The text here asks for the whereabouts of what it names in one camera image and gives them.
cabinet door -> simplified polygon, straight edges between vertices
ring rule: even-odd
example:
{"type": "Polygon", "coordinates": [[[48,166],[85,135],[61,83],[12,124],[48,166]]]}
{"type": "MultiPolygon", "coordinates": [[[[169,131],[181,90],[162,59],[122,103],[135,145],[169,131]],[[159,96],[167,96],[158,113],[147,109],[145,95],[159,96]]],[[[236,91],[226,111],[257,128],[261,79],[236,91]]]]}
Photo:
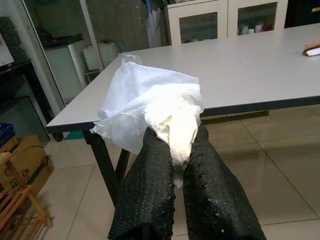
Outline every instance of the cabinet door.
{"type": "Polygon", "coordinates": [[[228,37],[285,27],[288,0],[228,0],[228,37]]]}
{"type": "Polygon", "coordinates": [[[172,45],[227,37],[227,0],[188,3],[168,8],[172,45]]]}

plastic bag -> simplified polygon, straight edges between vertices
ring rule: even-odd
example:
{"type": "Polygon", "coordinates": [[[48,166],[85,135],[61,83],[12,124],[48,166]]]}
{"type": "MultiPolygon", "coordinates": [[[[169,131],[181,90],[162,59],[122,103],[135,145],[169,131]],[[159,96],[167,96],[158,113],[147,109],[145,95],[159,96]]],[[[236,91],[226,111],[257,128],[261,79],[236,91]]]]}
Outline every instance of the plastic bag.
{"type": "MultiPolygon", "coordinates": [[[[149,124],[161,140],[170,146],[171,139],[178,149],[182,143],[177,143],[174,138],[177,138],[179,132],[175,130],[175,137],[169,136],[166,128],[184,125],[179,122],[186,124],[188,121],[182,118],[188,118],[190,125],[183,126],[184,132],[187,132],[187,128],[196,127],[197,130],[199,115],[203,111],[201,102],[198,78],[143,66],[138,56],[126,54],[114,73],[98,113],[101,121],[95,122],[92,130],[117,146],[138,154],[149,124]]],[[[177,149],[176,154],[171,151],[171,156],[174,154],[178,159],[185,159],[185,156],[179,157],[180,150],[177,149]]]]}

white table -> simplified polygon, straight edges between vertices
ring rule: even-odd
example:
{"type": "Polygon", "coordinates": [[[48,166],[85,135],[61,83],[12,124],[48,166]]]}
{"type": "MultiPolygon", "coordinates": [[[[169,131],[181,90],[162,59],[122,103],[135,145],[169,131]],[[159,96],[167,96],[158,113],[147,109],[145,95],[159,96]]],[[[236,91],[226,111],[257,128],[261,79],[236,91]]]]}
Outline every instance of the white table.
{"type": "MultiPolygon", "coordinates": [[[[320,56],[302,55],[306,42],[312,41],[320,41],[320,24],[133,54],[140,56],[143,65],[198,77],[205,108],[201,116],[207,117],[320,104],[320,56]]],[[[122,151],[123,159],[120,157],[119,168],[114,171],[105,143],[88,129],[99,120],[97,112],[120,65],[121,56],[46,126],[49,133],[84,132],[111,197],[124,176],[121,171],[126,170],[128,160],[123,159],[129,153],[122,151]]]]}

black table leg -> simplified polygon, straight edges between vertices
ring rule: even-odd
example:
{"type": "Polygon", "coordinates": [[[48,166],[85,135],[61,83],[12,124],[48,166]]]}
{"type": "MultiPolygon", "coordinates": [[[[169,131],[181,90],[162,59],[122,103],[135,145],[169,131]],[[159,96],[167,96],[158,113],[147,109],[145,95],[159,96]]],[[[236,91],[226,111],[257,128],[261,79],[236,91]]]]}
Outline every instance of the black table leg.
{"type": "Polygon", "coordinates": [[[106,143],[101,136],[96,133],[91,133],[89,130],[83,130],[82,132],[86,143],[92,148],[112,202],[116,205],[120,190],[120,182],[125,176],[130,152],[126,150],[121,151],[116,170],[114,170],[106,143]]]}

floor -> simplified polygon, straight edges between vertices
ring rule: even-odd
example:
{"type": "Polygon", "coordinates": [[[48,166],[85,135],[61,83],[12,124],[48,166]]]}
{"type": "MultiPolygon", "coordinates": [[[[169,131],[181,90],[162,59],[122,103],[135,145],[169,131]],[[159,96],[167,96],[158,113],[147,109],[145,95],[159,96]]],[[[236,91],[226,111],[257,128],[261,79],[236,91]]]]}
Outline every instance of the floor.
{"type": "MultiPolygon", "coordinates": [[[[320,239],[320,106],[206,127],[268,240],[320,239]]],[[[39,194],[54,218],[44,239],[105,240],[114,206],[90,147],[79,139],[51,141],[45,150],[55,170],[39,194]]],[[[118,159],[119,148],[108,150],[118,159]]],[[[172,240],[187,240],[182,192],[175,194],[172,240]]]]}

